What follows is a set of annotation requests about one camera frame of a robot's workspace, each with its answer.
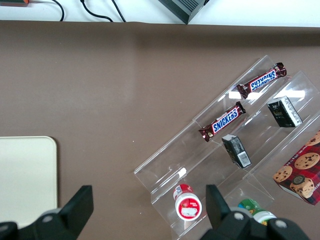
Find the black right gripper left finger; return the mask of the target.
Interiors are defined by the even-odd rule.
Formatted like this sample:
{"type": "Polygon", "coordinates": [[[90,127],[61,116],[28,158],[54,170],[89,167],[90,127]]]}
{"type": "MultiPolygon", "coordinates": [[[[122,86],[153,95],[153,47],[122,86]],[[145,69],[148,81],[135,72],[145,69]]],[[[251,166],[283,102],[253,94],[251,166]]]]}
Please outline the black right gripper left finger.
{"type": "Polygon", "coordinates": [[[83,185],[67,204],[42,215],[35,224],[37,240],[76,240],[94,211],[93,188],[83,185]]]}

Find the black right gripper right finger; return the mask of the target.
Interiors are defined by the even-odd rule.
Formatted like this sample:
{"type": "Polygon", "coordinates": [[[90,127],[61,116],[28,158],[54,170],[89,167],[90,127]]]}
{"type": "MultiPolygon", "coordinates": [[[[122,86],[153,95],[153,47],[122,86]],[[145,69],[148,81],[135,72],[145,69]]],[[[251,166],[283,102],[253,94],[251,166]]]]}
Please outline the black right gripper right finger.
{"type": "Polygon", "coordinates": [[[238,210],[232,211],[214,184],[206,186],[206,212],[211,229],[206,240],[249,240],[251,218],[238,210]]]}

